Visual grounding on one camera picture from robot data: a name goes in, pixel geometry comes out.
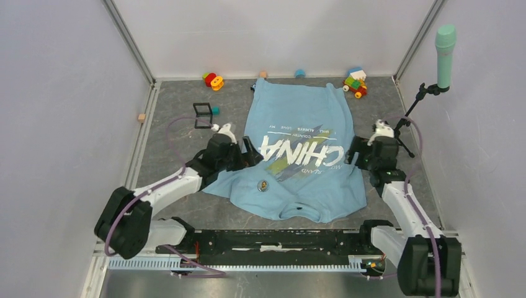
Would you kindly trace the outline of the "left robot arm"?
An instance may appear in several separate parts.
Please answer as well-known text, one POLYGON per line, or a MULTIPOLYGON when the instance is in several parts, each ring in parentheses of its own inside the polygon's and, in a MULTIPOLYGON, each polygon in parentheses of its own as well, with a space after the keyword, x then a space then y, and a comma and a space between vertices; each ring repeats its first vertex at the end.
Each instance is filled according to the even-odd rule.
POLYGON ((234 137, 216 133, 206 148, 174 174, 134 190, 116 188, 94 227, 94 235, 104 242, 106 255, 119 255, 125 260, 145 248, 164 244, 187 253, 195 245, 194 235, 177 220, 154 220, 154 216, 211 185, 220 172, 244 170, 263 159, 248 136, 243 137, 243 145, 238 145, 234 137))

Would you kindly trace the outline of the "round brooch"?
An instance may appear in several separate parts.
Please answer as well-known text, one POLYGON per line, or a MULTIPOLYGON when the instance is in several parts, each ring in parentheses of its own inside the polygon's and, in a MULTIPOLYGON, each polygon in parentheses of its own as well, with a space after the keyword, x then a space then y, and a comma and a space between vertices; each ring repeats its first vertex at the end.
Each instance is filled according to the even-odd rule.
POLYGON ((269 183, 266 180, 261 180, 257 184, 257 189, 260 192, 266 192, 269 190, 269 183))

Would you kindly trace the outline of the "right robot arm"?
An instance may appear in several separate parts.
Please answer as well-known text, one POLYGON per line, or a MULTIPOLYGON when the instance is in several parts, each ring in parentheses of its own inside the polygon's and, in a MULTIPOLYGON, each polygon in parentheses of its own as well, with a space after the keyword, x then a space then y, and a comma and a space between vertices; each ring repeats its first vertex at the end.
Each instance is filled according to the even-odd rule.
POLYGON ((460 292, 461 243, 437 228, 417 201, 406 173, 397 167, 396 139, 354 137, 346 162, 368 171, 370 184, 394 214, 400 231, 377 225, 362 232, 362 251, 378 249, 396 266, 406 296, 455 297, 460 292))

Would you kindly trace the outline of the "light blue printed t-shirt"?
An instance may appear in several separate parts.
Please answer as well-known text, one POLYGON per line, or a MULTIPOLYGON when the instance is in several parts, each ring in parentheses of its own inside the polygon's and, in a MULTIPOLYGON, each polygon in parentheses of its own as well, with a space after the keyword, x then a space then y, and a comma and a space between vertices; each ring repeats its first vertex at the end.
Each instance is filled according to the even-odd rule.
POLYGON ((220 173, 205 192, 271 220, 328 223, 363 209, 362 172, 344 162, 355 131, 343 90, 265 79, 255 85, 244 133, 264 160, 220 173), (268 191, 258 191, 261 180, 268 191))

